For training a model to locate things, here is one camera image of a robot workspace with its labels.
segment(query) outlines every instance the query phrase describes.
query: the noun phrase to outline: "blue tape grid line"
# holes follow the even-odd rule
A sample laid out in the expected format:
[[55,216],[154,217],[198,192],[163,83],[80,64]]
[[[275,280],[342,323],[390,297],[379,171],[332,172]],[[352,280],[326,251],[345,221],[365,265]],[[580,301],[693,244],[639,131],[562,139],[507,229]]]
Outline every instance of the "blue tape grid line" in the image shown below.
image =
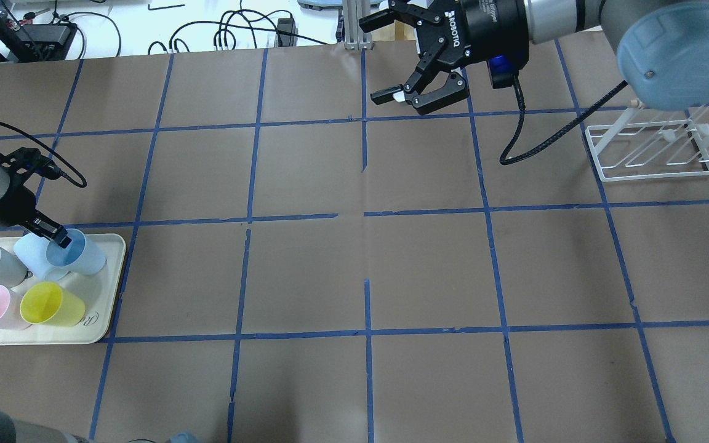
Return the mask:
[[[78,62],[78,68],[76,68],[76,77],[73,79],[73,84],[70,86],[70,95],[68,95],[67,101],[65,102],[65,109],[62,110],[62,118],[59,119],[59,126],[57,126],[56,134],[54,134],[54,142],[51,143],[51,149],[56,151],[57,145],[59,144],[59,138],[62,137],[62,129],[65,126],[65,119],[67,119],[67,112],[70,111],[70,105],[73,103],[73,96],[76,95],[76,87],[78,86],[78,79],[81,78],[81,68],[84,67],[84,60]],[[53,154],[48,154],[49,159],[53,159]],[[42,187],[45,186],[45,177],[40,177],[40,185],[37,187],[37,192],[34,193],[34,198],[40,201],[40,194],[42,194]]]
[[360,50],[360,99],[363,104],[363,171],[368,167],[368,81],[366,79],[366,50]]
[[250,185],[248,185],[248,223],[254,217],[254,191],[256,190],[256,167],[258,163],[258,140],[262,132],[262,104],[264,103],[264,83],[267,76],[267,50],[262,55],[262,73],[258,85],[258,106],[256,107],[256,125],[254,126],[254,150],[250,160]]
[[[576,96],[576,90],[574,89],[574,83],[571,81],[571,72],[568,70],[568,65],[565,61],[565,54],[563,54],[563,47],[560,45],[559,40],[555,40],[555,45],[557,46],[557,54],[559,55],[560,62],[563,65],[563,73],[565,74],[565,80],[568,84],[568,90],[571,93],[571,99],[574,101],[574,107],[580,110],[579,99]],[[641,343],[642,353],[644,354],[644,361],[647,365],[647,373],[650,376],[650,384],[652,385],[653,395],[655,395],[655,403],[658,406],[659,415],[661,417],[661,423],[663,426],[664,433],[666,434],[667,441],[669,443],[675,443],[675,437],[672,434],[672,428],[669,423],[669,418],[667,416],[667,409],[663,403],[663,397],[661,395],[661,389],[659,388],[658,378],[655,375],[655,366],[652,362],[652,356],[650,355],[650,347],[647,345],[647,337],[644,334],[644,326],[642,326],[641,315],[639,314],[639,308],[636,307],[636,299],[633,293],[633,286],[631,284],[630,276],[628,275],[628,266],[625,264],[625,256],[622,254],[622,246],[620,244],[620,239],[617,233],[617,228],[614,224],[614,218],[611,214],[611,205],[609,204],[609,199],[607,197],[606,191],[603,188],[603,183],[598,178],[598,172],[596,169],[596,164],[591,155],[590,150],[587,148],[585,125],[579,124],[579,129],[582,131],[582,142],[583,148],[587,153],[587,157],[590,162],[590,167],[593,169],[593,176],[596,179],[596,184],[598,185],[598,191],[603,202],[603,211],[606,213],[606,219],[609,224],[609,230],[611,231],[611,237],[614,242],[614,250],[617,253],[618,261],[620,264],[620,269],[622,270],[622,278],[625,283],[625,290],[628,292],[628,302],[630,302],[631,309],[633,311],[633,319],[636,323],[636,331],[639,335],[639,342]]]
[[[701,328],[709,327],[709,320],[681,320],[669,322],[642,322],[641,326],[650,329],[667,328]],[[585,323],[569,325],[509,325],[510,333],[523,332],[560,332],[560,331],[591,331],[591,330],[633,330],[638,325],[630,323]],[[366,337],[371,334],[376,336],[393,335],[447,335],[468,333],[503,333],[500,326],[470,326],[457,328],[405,328],[385,330],[331,330],[298,333],[235,333],[202,334],[202,335],[169,335],[169,336],[142,336],[142,337],[115,337],[102,339],[101,343],[170,343],[175,341],[229,341],[229,340],[298,340],[304,338],[329,338],[329,337]]]
[[124,265],[124,271],[122,272],[122,283],[120,288],[120,298],[116,304],[116,309],[114,311],[113,320],[111,323],[110,339],[106,345],[106,357],[103,359],[102,370],[100,373],[100,382],[98,384],[98,393],[95,398],[95,408],[92,412],[92,420],[89,427],[89,438],[90,440],[95,439],[95,434],[97,432],[98,418],[100,416],[100,407],[102,405],[103,392],[106,388],[106,378],[108,376],[109,364],[111,362],[111,353],[113,351],[113,345],[116,343],[116,328],[119,325],[119,317],[122,309],[122,294],[126,291],[127,287],[127,277],[130,274],[130,264],[133,260],[133,252],[135,250],[135,239],[138,237],[138,227],[141,222],[141,212],[144,205],[144,196],[146,196],[146,185],[150,176],[150,167],[152,165],[152,157],[154,154],[155,143],[158,140],[158,129],[160,128],[160,122],[163,118],[163,108],[166,104],[166,93],[169,90],[169,81],[171,79],[171,70],[174,67],[174,54],[169,56],[169,65],[166,68],[166,80],[163,84],[163,92],[161,94],[160,107],[158,108],[158,117],[155,118],[155,126],[152,131],[152,140],[150,141],[149,154],[146,157],[146,166],[144,166],[144,174],[141,182],[141,192],[138,196],[138,207],[135,211],[135,222],[133,223],[133,232],[130,237],[129,251],[127,252],[127,261]]
[[245,249],[242,253],[242,276],[239,280],[239,303],[237,305],[237,328],[233,336],[234,354],[231,358],[231,384],[229,385],[228,418],[226,423],[226,441],[231,443],[234,435],[234,407],[236,406],[237,375],[239,373],[239,350],[242,344],[242,317],[245,315],[245,291],[248,280],[248,262],[250,261],[250,229],[245,230]]
[[366,416],[368,443],[374,443],[374,346],[371,331],[371,280],[363,284],[366,293]]
[[478,168],[478,184],[481,187],[481,199],[483,200],[484,215],[486,218],[486,233],[489,238],[489,252],[492,259],[492,272],[494,273],[494,284],[497,294],[497,304],[500,308],[500,327],[503,334],[503,347],[505,351],[505,364],[507,368],[507,379],[510,388],[510,403],[513,408],[513,418],[516,426],[516,439],[518,443],[524,443],[524,430],[521,426],[521,412],[518,406],[518,390],[516,389],[516,377],[513,369],[513,354],[510,351],[510,329],[505,311],[505,300],[503,297],[502,280],[500,278],[500,262],[497,258],[497,249],[494,242],[494,229],[492,224],[492,213],[489,210],[489,195],[486,193],[484,181],[483,165],[481,163],[481,146],[478,140],[478,128],[475,124],[475,111],[473,110],[472,97],[467,98],[467,107],[470,110],[470,129],[472,131],[473,151],[475,151],[475,165]]

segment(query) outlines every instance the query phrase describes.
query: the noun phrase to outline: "blue tape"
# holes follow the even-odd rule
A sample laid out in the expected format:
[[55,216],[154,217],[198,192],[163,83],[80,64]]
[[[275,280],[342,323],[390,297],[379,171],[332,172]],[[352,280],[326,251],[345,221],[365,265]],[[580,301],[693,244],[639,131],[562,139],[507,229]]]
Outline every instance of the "blue tape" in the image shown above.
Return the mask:
[[361,101],[363,105],[363,169],[361,169],[361,172],[365,171],[366,168],[368,167],[368,129],[366,128],[367,126],[367,118],[368,118],[368,102],[367,100],[367,79],[366,79],[366,51],[361,50],[360,51],[360,93],[361,93]]
[[374,346],[372,346],[371,334],[371,280],[366,278],[363,287],[366,295],[366,416],[368,443],[374,443]]
[[492,272],[494,273],[494,284],[497,294],[497,304],[500,308],[500,327],[503,334],[503,347],[505,351],[505,364],[507,370],[508,386],[510,389],[510,403],[513,408],[513,418],[516,426],[516,439],[518,443],[524,443],[524,430],[521,426],[521,412],[518,407],[518,391],[516,389],[515,371],[513,370],[513,354],[510,351],[510,330],[508,328],[507,314],[505,312],[505,300],[503,297],[502,280],[500,279],[500,265],[497,260],[497,250],[494,244],[494,229],[492,224],[492,214],[489,210],[489,196],[486,193],[486,186],[483,175],[483,164],[481,163],[481,147],[478,140],[478,128],[475,126],[475,111],[473,110],[472,97],[467,98],[467,107],[470,116],[470,130],[472,132],[473,149],[475,150],[475,165],[478,168],[478,184],[481,187],[481,199],[483,199],[484,215],[486,218],[486,232],[489,238],[489,252],[492,259]]
[[[559,55],[560,62],[563,65],[563,73],[565,74],[565,80],[566,80],[566,83],[568,84],[568,90],[571,93],[571,99],[573,99],[573,101],[574,101],[574,107],[576,107],[579,110],[580,109],[579,100],[577,99],[577,96],[576,96],[576,90],[574,90],[574,84],[571,81],[571,73],[569,72],[568,65],[566,64],[566,61],[565,61],[565,54],[563,54],[563,48],[559,44],[559,40],[555,40],[555,45],[557,46],[557,54]],[[583,125],[583,122],[579,124],[579,129],[580,129],[580,131],[582,131],[582,143],[584,146],[587,146],[586,135],[585,135],[586,132],[585,132],[585,126]],[[628,277],[628,267],[625,264],[625,257],[622,254],[622,246],[620,245],[620,239],[617,234],[617,229],[614,226],[614,218],[611,214],[611,206],[609,204],[609,200],[606,195],[606,191],[603,188],[603,183],[601,182],[601,180],[598,177],[598,172],[596,170],[596,165],[595,165],[595,161],[593,159],[593,155],[591,155],[591,152],[589,149],[585,148],[585,151],[587,153],[587,157],[590,162],[590,168],[593,171],[593,176],[596,179],[596,184],[598,185],[598,191],[601,196],[601,200],[603,201],[603,210],[606,213],[606,218],[607,218],[607,222],[609,224],[609,230],[611,232],[612,241],[614,242],[614,250],[617,253],[618,261],[620,263],[620,270],[622,272],[622,278],[625,283],[625,290],[627,290],[627,292],[628,292],[628,301],[630,301],[631,309],[633,311],[633,319],[634,319],[634,322],[636,322],[636,331],[639,334],[639,342],[641,343],[642,353],[644,354],[644,361],[645,361],[645,364],[647,365],[647,373],[650,376],[650,384],[652,385],[653,395],[655,395],[655,403],[658,406],[663,430],[667,436],[667,441],[669,441],[669,443],[675,443],[675,437],[673,437],[673,435],[672,435],[672,428],[670,426],[669,418],[667,416],[667,410],[666,410],[666,407],[664,406],[663,398],[661,396],[661,389],[659,388],[658,378],[655,376],[655,366],[653,365],[652,356],[650,355],[650,348],[647,345],[647,337],[645,337],[645,334],[644,334],[644,327],[642,327],[641,315],[639,315],[639,309],[636,307],[634,294],[633,294],[633,286],[631,284],[630,277]]]
[[245,292],[248,280],[248,261],[250,261],[250,229],[245,230],[245,247],[242,253],[242,275],[239,278],[239,302],[237,305],[237,326],[234,334],[234,353],[231,357],[231,384],[229,385],[228,421],[226,424],[227,441],[231,442],[234,432],[234,395],[237,392],[237,373],[239,372],[239,350],[242,345],[242,319],[245,315]]
[[248,184],[248,223],[253,221],[254,216],[254,193],[256,189],[256,166],[258,162],[258,139],[262,131],[262,106],[264,105],[264,83],[267,76],[267,50],[262,56],[262,73],[258,85],[258,106],[256,106],[256,125],[254,126],[254,149],[250,158],[250,183]]
[[466,207],[457,209],[420,209],[420,210],[383,210],[364,212],[364,217],[393,217],[397,215],[433,215],[433,214],[481,214],[482,207]]

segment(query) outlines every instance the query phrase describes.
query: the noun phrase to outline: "dish rack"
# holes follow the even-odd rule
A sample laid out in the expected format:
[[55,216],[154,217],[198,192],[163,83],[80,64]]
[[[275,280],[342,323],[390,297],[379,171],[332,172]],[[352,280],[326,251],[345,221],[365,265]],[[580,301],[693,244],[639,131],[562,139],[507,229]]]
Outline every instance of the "dish rack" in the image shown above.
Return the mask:
[[600,180],[708,176],[706,116],[709,104],[685,113],[667,112],[636,99],[615,123],[589,126],[587,142]]

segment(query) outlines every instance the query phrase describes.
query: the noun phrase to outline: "tray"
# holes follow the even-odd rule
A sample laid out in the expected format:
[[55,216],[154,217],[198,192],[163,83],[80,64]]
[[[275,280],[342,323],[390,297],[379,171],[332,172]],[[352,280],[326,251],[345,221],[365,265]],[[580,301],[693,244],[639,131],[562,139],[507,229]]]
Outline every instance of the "tray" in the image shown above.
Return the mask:
[[[72,328],[51,325],[31,325],[25,330],[0,330],[0,345],[89,345],[106,335],[111,323],[116,294],[126,257],[126,243],[116,234],[88,234],[106,253],[106,266],[92,276],[67,274],[57,283],[78,295],[87,305],[84,319]],[[12,252],[12,245],[20,237],[0,238],[0,246]],[[27,278],[12,291],[23,295],[40,280]]]

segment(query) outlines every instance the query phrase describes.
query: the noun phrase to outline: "black cable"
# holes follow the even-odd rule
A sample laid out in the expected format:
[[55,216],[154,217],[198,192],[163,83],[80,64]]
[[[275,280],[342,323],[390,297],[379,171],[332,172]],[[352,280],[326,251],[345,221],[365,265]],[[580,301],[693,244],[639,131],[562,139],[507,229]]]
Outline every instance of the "black cable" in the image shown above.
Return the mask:
[[73,178],[71,178],[70,175],[68,175],[68,174],[65,173],[64,171],[62,171],[62,177],[64,177],[65,179],[67,179],[68,182],[70,182],[70,183],[73,184],[74,186],[77,186],[78,188],[86,188],[86,187],[87,187],[87,179],[86,179],[86,177],[84,177],[84,174],[79,173],[78,169],[76,169],[75,167],[73,167],[73,165],[71,165],[70,163],[68,163],[67,160],[65,160],[65,158],[62,157],[62,155],[59,155],[59,153],[57,153],[57,152],[54,151],[53,149],[48,148],[48,145],[47,145],[47,144],[41,142],[40,140],[37,140],[37,138],[34,138],[33,135],[29,135],[27,132],[23,131],[23,129],[18,129],[18,128],[16,128],[15,126],[12,126],[11,124],[6,124],[6,123],[3,123],[3,121],[0,121],[0,126],[2,126],[2,128],[6,128],[6,129],[9,129],[9,130],[11,130],[11,131],[17,132],[18,134],[23,135],[23,136],[26,137],[26,138],[29,138],[29,140],[31,140],[31,141],[37,143],[37,144],[40,146],[40,148],[45,149],[45,150],[48,151],[50,154],[53,154],[54,157],[56,157],[57,160],[59,160],[60,162],[62,162],[65,166],[67,166],[68,169],[70,169],[71,171],[73,171],[73,174],[76,174],[76,176],[77,176],[79,179],[81,179],[81,183],[76,182],[76,180],[74,180]]
[[118,57],[119,54],[122,53],[122,33],[120,33],[120,31],[119,31],[119,26],[116,26],[116,22],[111,17],[109,17],[105,14],[98,14],[98,12],[89,12],[89,11],[70,12],[70,14],[65,14],[62,17],[63,18],[67,17],[68,19],[70,19],[70,17],[72,17],[72,16],[81,15],[81,14],[88,14],[88,15],[103,17],[106,20],[109,20],[109,22],[111,22],[111,25],[113,25],[113,28],[116,29],[116,37],[118,37],[118,39],[119,39],[119,44],[116,47],[116,55],[115,55],[115,57]]
[[[250,12],[250,14],[258,14],[258,16],[261,16],[261,18],[259,18],[258,20],[251,20],[251,19],[249,19],[249,18],[245,15],[245,12]],[[273,22],[273,20],[270,19],[270,17],[265,16],[264,14],[262,14],[262,13],[259,12],[259,11],[256,11],[256,10],[253,10],[253,9],[240,9],[239,11],[234,11],[234,13],[235,13],[235,14],[239,14],[239,16],[241,16],[242,18],[244,18],[244,19],[245,19],[245,22],[248,23],[248,26],[250,27],[250,34],[251,34],[251,36],[253,36],[253,39],[254,39],[254,48],[258,48],[258,43],[256,43],[256,32],[254,31],[253,23],[258,22],[259,20],[265,20],[265,19],[267,19],[267,21],[268,21],[271,25],[273,25],[273,31],[275,31],[275,33],[278,32],[278,26],[275,25],[275,22]],[[228,20],[227,20],[227,22],[226,22],[226,27],[227,27],[227,28],[228,28],[229,22],[231,22],[231,18],[233,18],[233,17],[234,17],[234,14],[231,14],[231,16],[228,17]]]
[[185,42],[183,39],[174,39],[174,50],[175,52],[180,52],[180,47],[177,45],[177,42],[182,42],[183,45],[185,45],[185,50],[188,52],[191,52],[191,48],[188,47],[188,43]]
[[220,29],[217,33],[212,36],[212,46],[214,47],[223,47],[223,43],[220,42],[220,31],[224,31],[224,33],[231,34],[231,49],[236,49],[237,48],[237,37],[234,36],[234,33],[229,31],[228,29]]
[[78,58],[76,60],[80,60],[84,58],[84,54],[87,53],[87,36],[84,34],[84,31],[81,30],[81,28],[76,25],[76,29],[78,29],[79,33],[81,33],[81,52],[78,53]]
[[153,48],[155,45],[158,45],[158,46],[160,46],[161,48],[163,48],[163,52],[169,52],[169,50],[166,49],[166,45],[164,45],[162,42],[152,42],[152,43],[150,44],[150,47],[146,49],[146,55],[152,54],[152,48]]
[[[220,29],[223,28],[223,19],[224,19],[224,17],[226,17],[226,14],[229,14],[229,12],[231,12],[231,15],[228,16],[228,20],[226,20],[226,29],[228,29],[228,27],[231,23],[231,19],[233,19],[234,16],[239,15],[240,17],[242,17],[243,20],[245,20],[246,23],[248,23],[248,29],[250,29],[250,36],[253,37],[253,40],[254,40],[254,48],[258,47],[258,43],[256,43],[256,31],[254,30],[254,26],[250,24],[250,22],[248,21],[248,17],[245,17],[245,14],[243,14],[240,11],[223,12],[223,15],[220,16],[220,24],[218,26],[218,30],[220,31]],[[228,46],[228,41],[226,41],[226,34],[223,34],[223,42],[225,43],[226,46]]]
[[[174,37],[177,35],[177,33],[182,31],[183,29],[188,28],[188,26],[191,26],[191,25],[199,25],[200,23],[205,23],[205,25],[219,25],[220,22],[212,22],[211,20],[195,20],[195,22],[185,23],[184,25],[177,28],[176,31],[174,31],[174,34],[172,34],[171,38],[169,39],[169,42],[172,42],[172,40],[174,40]],[[231,26],[232,28],[236,28],[236,29],[250,29],[245,26],[237,26],[237,25],[229,25],[229,26]],[[253,29],[254,29],[254,31],[272,31],[273,33],[275,31],[273,29],[267,29],[267,28],[253,28]],[[311,37],[301,36],[301,34],[290,33],[289,31],[281,31],[281,29],[278,30],[278,34],[283,34],[283,36],[298,37],[298,39],[308,40],[310,42],[319,43],[320,45],[329,45],[330,44],[330,43],[322,42],[321,40],[312,39]]]
[[[15,14],[13,14],[11,10],[9,10],[7,5],[5,4],[5,0],[0,0],[0,3],[2,3],[2,7],[12,17],[12,19],[14,20],[16,25],[18,25],[18,19],[15,17]],[[20,27],[20,31],[23,31],[23,34],[25,34],[25,36],[27,36],[27,38],[29,39],[29,42],[31,42],[31,50],[33,50],[37,54],[37,57],[38,57],[38,59],[40,59],[40,61],[44,62],[46,59],[46,56],[45,56],[45,54],[42,53],[40,48],[37,46],[37,43],[34,42],[34,39],[32,39],[32,37],[29,34],[29,31],[27,31],[26,28],[24,28],[23,26]]]
[[526,117],[526,110],[527,106],[526,103],[524,102],[524,92],[521,90],[521,84],[518,81],[518,74],[514,76],[514,91],[516,92],[516,102],[518,103],[518,126],[516,127],[516,132],[513,135],[513,138],[510,140],[510,143],[505,146],[505,149],[500,155],[500,163],[502,165],[512,165],[514,163],[521,162],[522,160],[529,159],[530,157],[534,156],[535,154],[540,154],[541,151],[544,149],[548,148],[552,144],[556,143],[560,138],[565,137],[565,134],[568,134],[568,132],[571,131],[571,129],[576,128],[579,126],[582,121],[584,121],[586,118],[589,116],[593,115],[596,110],[599,110],[603,105],[605,105],[609,100],[613,99],[614,96],[618,95],[621,90],[625,89],[625,87],[628,86],[628,82],[622,81],[617,87],[612,89],[607,95],[603,96],[596,104],[593,106],[589,107],[589,109],[585,110],[585,112],[582,113],[579,117],[574,118],[571,123],[566,124],[562,129],[557,131],[557,134],[552,135],[549,138],[546,138],[546,141],[543,143],[539,144],[538,146],[535,146],[535,148],[524,152],[524,154],[517,155],[516,157],[508,157],[510,154],[510,150],[513,149],[513,146],[516,144],[518,141],[518,137],[521,135],[521,129],[524,128],[524,117]]

